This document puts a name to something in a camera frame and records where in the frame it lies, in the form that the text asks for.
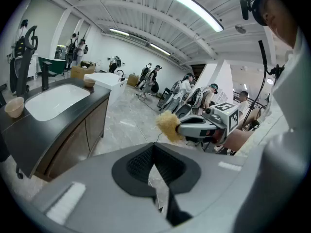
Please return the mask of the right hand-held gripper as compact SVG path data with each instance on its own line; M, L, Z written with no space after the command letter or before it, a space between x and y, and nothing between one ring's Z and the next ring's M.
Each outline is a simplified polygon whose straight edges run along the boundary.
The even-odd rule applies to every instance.
M203 139L212 137L212 143L222 145L239 124L238 106L223 102L208 107L202 116L190 115L181 118L179 134Z

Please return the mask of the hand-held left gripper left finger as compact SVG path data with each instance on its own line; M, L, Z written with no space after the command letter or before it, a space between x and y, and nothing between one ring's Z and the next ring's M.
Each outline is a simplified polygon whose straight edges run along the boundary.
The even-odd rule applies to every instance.
M160 233L168 228L156 199L134 197L112 177L114 163L146 144L84 160L48 183L32 205L60 232Z

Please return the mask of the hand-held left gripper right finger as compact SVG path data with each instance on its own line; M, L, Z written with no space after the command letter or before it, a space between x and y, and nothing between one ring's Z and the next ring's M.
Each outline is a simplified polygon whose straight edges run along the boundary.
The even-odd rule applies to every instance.
M218 155L154 143L155 164L169 188L163 229L156 233L229 233L242 201L233 194L245 164Z

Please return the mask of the straw scrubbing brush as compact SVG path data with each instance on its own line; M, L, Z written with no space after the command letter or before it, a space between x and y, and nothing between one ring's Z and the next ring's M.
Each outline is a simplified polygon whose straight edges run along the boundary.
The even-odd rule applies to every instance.
M181 123L176 114L166 110L156 118L155 123L170 142L185 141L184 136L177 132Z

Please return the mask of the person's right forearm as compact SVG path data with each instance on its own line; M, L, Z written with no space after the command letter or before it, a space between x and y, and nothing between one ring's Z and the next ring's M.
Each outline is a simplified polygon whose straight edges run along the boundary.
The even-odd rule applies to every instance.
M241 131L235 129L226 139L223 146L232 150L233 152L238 152L240 148L246 143L248 138L254 133L254 131Z

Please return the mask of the black shoulder clamp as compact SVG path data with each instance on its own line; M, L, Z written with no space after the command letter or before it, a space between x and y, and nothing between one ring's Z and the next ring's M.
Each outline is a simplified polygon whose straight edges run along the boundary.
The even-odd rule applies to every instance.
M284 65L280 67L279 64L277 64L270 71L268 70L268 67L265 66L264 70L269 76L274 76L275 79L278 79L281 73L284 71Z

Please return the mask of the closed cardboard box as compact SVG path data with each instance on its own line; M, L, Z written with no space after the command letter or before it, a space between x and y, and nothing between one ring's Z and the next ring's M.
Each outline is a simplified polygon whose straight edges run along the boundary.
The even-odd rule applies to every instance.
M127 80L127 84L135 87L139 81L139 78L139 75L130 74Z

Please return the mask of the ceiling light bar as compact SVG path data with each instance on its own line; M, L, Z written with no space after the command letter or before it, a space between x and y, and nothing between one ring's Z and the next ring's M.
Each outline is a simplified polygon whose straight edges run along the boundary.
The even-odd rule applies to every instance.
M196 13L201 19L203 19L215 32L221 32L224 30L224 27L219 22L219 20L214 17L207 9L205 9L201 4L195 0L175 0L194 13Z
M109 30L110 30L111 32L113 32L113 33L121 34L121 35L124 35L124 36L129 36L129 33L124 32L124 31L120 31L120 30L113 29L113 28L109 28Z
M158 47L157 45L155 45L155 44L153 44L153 43L150 43L150 46L151 46L152 48L154 48L154 49L156 49L156 50L158 50L158 51L164 53L164 54L167 55L167 56L171 56L171 54L170 54L169 52L165 51L164 49Z

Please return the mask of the white bathtub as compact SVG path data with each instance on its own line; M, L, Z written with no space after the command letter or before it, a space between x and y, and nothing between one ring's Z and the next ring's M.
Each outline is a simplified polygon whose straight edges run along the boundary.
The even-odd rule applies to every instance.
M85 79L92 79L96 85L110 90L108 107L111 107L124 93L127 79L114 73L93 73L85 74Z

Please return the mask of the white rectangular tray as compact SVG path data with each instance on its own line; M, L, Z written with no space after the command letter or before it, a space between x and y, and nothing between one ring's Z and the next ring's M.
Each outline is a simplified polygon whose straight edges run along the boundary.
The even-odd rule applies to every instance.
M63 84L31 97L25 102L25 108L36 120L48 121L89 95L84 88Z

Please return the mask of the person in white shirt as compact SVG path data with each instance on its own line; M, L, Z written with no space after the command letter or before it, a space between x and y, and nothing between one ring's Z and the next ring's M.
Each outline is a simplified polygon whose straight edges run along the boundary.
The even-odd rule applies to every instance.
M311 128L311 49L303 32L298 30L293 54L272 89L259 127L239 151L247 155L272 137L300 128Z

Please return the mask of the open cardboard box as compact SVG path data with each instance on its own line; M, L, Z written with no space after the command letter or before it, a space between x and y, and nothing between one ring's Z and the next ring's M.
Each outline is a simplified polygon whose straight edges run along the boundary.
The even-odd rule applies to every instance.
M93 66L90 66L89 68L81 68L80 65L78 66L72 66L70 77L71 78L78 78L83 80L85 74L92 74L95 71L96 63L93 63Z

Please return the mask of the black faucet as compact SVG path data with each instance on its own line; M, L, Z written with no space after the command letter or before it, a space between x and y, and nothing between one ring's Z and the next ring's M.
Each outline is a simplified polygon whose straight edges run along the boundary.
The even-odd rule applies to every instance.
M49 77L55 77L57 73L49 70L51 63L48 61L43 61L41 68L41 83L42 83L42 91L46 91L49 89Z

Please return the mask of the green bathtub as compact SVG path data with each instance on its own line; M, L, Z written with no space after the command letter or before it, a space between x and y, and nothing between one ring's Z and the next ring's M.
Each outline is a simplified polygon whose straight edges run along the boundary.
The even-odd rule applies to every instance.
M62 74L65 67L67 66L67 62L63 59L49 59L38 56L40 69L43 70L43 62L49 62L49 71L58 74Z

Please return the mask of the white drawer cabinet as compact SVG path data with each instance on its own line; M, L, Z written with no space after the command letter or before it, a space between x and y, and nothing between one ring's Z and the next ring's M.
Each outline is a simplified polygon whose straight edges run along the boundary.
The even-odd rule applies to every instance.
M32 55L31 60L30 60L30 64L29 64L29 70L28 70L28 78L33 78L34 80L36 80L37 78L37 65L38 65L38 54L35 53Z

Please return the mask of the black frame stool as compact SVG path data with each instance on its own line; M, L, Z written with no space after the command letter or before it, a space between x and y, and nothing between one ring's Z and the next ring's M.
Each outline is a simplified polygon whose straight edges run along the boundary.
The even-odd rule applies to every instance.
M161 106L163 105L163 103L166 101L166 98L167 96L170 94L170 89L168 88L165 88L164 92L162 93L159 101L158 101L158 104L157 104L157 107L158 108L161 108Z

